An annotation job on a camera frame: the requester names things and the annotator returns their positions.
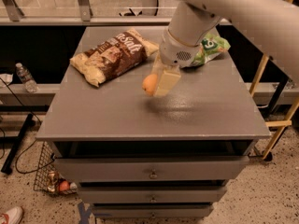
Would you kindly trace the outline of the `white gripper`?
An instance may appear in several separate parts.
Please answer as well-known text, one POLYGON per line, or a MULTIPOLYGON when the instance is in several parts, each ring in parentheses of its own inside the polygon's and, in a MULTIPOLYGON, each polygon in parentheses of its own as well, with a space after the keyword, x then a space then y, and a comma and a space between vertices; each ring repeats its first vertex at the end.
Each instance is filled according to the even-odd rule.
POLYGON ((176 86, 181 78, 179 67, 192 64, 199 51, 199 44, 199 39, 181 41, 174 37, 168 28, 164 29, 160 53, 157 53, 151 69, 151 73, 158 77, 154 97, 164 97, 176 86), (173 66, 163 67, 163 63, 173 66))

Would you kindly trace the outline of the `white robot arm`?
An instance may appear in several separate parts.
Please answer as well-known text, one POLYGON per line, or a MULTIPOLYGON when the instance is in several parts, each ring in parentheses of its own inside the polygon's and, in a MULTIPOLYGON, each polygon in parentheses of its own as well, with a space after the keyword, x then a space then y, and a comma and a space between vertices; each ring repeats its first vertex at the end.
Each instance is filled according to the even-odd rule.
POLYGON ((178 69, 192 63, 205 35, 223 19, 299 80, 299 7, 283 0, 180 0, 154 62, 154 96, 173 89, 178 69))

